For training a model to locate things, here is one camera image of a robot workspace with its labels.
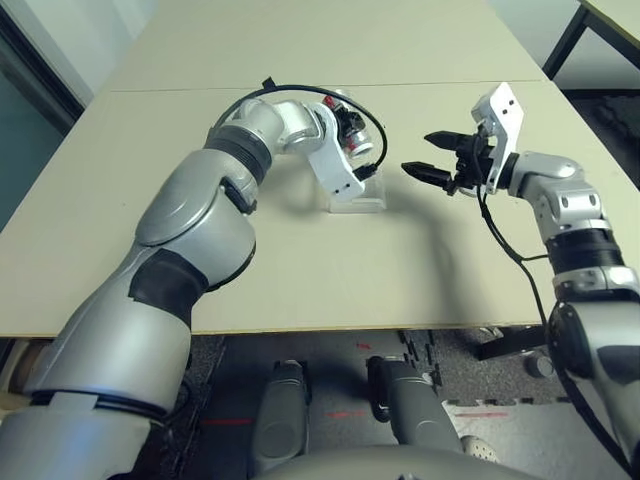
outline black cable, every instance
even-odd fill
[[[518,265],[520,270],[522,270],[522,272],[527,277],[527,280],[529,280],[529,285],[531,286],[531,291],[533,292],[533,297],[536,302],[536,308],[538,310],[538,315],[540,316],[540,321],[542,325],[546,327],[547,317],[544,313],[544,306],[542,305],[542,299],[540,298],[540,292],[538,291],[538,286],[536,285],[533,275],[531,275],[531,272],[529,271],[529,269],[524,265],[524,262],[537,260],[540,258],[546,258],[547,255],[536,255],[534,257],[528,257],[528,258],[523,257],[518,252],[516,252],[513,249],[513,247],[511,247],[511,245],[509,245],[509,242],[507,242],[507,240],[504,238],[504,235],[502,235],[502,233],[498,229],[498,226],[493,221],[493,217],[491,216],[491,212],[489,211],[489,207],[487,206],[487,194],[485,193],[484,196],[480,194],[480,185],[482,184],[482,170],[480,169],[480,162],[478,160],[477,149],[478,149],[478,140],[480,139],[481,135],[482,135],[482,130],[479,129],[478,133],[475,135],[473,139],[473,144],[471,146],[471,152],[472,152],[471,158],[473,160],[473,166],[476,171],[476,177],[477,177],[476,198],[478,200],[478,207],[480,208],[482,218],[487,224],[487,227],[489,228],[491,235],[493,235],[493,238],[495,238],[496,242],[498,242],[498,245],[500,245],[500,247],[502,247],[502,249],[507,254],[507,256],[511,260],[513,260],[513,262],[516,265]]]
[[[631,475],[631,466],[629,465],[624,452],[620,448],[620,445],[616,443],[609,432],[604,428],[600,420],[598,420],[598,417],[589,406],[589,403],[582,395],[578,386],[567,374],[564,363],[562,362],[562,357],[557,351],[557,345],[551,341],[548,341],[547,343],[549,346],[549,356],[556,368],[558,380],[560,380],[562,387],[567,392],[569,400],[571,400],[576,412],[578,412],[584,423],[589,427],[589,430],[591,430],[591,433],[593,433],[593,435],[598,439],[609,455],[611,455],[618,465],[620,465],[620,468],[622,468],[628,475]]]
[[[378,119],[369,110],[367,110],[365,107],[363,107],[362,105],[360,105],[357,102],[354,102],[349,97],[345,97],[344,95],[341,95],[341,94],[336,93],[334,91],[328,90],[326,88],[314,87],[314,86],[310,86],[310,85],[289,84],[289,85],[271,85],[271,86],[268,86],[268,87],[265,87],[265,88],[261,88],[259,90],[255,90],[255,91],[253,91],[251,93],[246,94],[244,97],[239,98],[229,108],[227,108],[227,110],[225,110],[225,112],[220,116],[218,121],[213,126],[213,130],[217,130],[218,128],[220,128],[224,124],[224,122],[226,122],[227,119],[231,115],[233,115],[233,113],[240,107],[240,105],[242,105],[242,102],[244,102],[246,100],[249,100],[249,99],[252,99],[252,98],[261,97],[263,95],[268,95],[270,93],[289,92],[289,91],[310,92],[310,93],[318,93],[320,95],[328,95],[330,97],[337,98],[338,100],[341,100],[344,103],[352,106],[353,108],[358,110],[360,113],[362,113],[365,117],[367,117],[371,121],[371,123],[373,123],[373,125],[376,127],[378,132],[380,133],[380,138],[382,140],[382,148],[380,150],[380,156],[371,165],[371,173],[370,173],[369,176],[371,176],[371,175],[373,175],[373,173],[375,173],[375,171],[378,169],[378,167],[382,164],[382,162],[384,161],[385,157],[387,156],[388,141],[387,141],[387,135],[384,132],[384,127],[378,121]]]

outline beige table top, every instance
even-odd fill
[[[161,2],[107,90],[542,80],[482,0]]]
[[[579,0],[579,2],[640,48],[640,2],[638,0]]]
[[[473,199],[447,197],[399,167],[424,160],[453,168],[453,154],[422,136],[471,132],[469,109],[489,87],[352,88],[387,128],[388,210],[325,213],[308,165],[276,159],[251,217],[256,257],[239,279],[197,304],[194,333],[536,323],[526,279],[491,238]],[[519,150],[581,162],[627,264],[640,267],[640,202],[631,182],[552,83],[512,87],[525,110]],[[90,105],[0,235],[1,335],[59,331],[118,265],[166,176],[241,93],[111,92]],[[503,192],[491,208],[517,250],[543,252],[524,201]],[[550,309],[551,268],[538,261],[532,271]]]

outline white wall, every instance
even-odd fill
[[[0,0],[78,100],[88,105],[158,0]]]
[[[578,8],[577,0],[488,0],[488,3],[540,66]],[[563,89],[640,88],[640,70],[587,29],[554,81]]]

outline black table leg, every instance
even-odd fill
[[[589,11],[584,6],[580,5],[578,7],[578,11],[571,19],[571,22],[569,22],[562,37],[560,37],[560,40],[542,67],[542,71],[550,80],[553,80],[553,77],[556,76],[558,70],[560,70],[560,67],[562,67],[562,64],[587,28],[584,21],[588,14]]]
[[[640,68],[640,48],[637,42],[631,42],[594,13],[589,12],[584,19],[584,24],[615,48],[620,55],[633,63],[636,68]]]
[[[476,350],[476,357],[478,360],[487,360],[502,355],[518,353],[522,350],[531,350],[545,343],[544,327],[525,328],[519,332],[508,333],[502,338],[479,345]]]

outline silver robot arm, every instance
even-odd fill
[[[131,471],[152,424],[174,408],[193,305],[253,257],[247,215],[283,152],[305,154],[338,199],[364,190],[329,107],[244,102],[167,179],[124,261],[36,366],[31,406],[0,427],[0,478],[102,480]]]
[[[461,191],[476,196],[482,204],[487,194],[507,189],[509,195],[533,207],[555,273],[557,304],[547,323],[552,359],[569,396],[578,398],[578,403],[584,398],[574,381],[595,387],[619,448],[601,426],[594,425],[597,422],[583,406],[576,408],[636,478],[640,476],[638,275],[625,266],[600,196],[585,181],[578,163],[541,153],[515,153],[523,113],[506,83],[482,97],[472,115],[478,122],[475,135],[442,131],[425,137],[456,152],[455,176],[420,162],[402,167],[449,195]],[[490,137],[497,138],[495,147],[488,144]]]

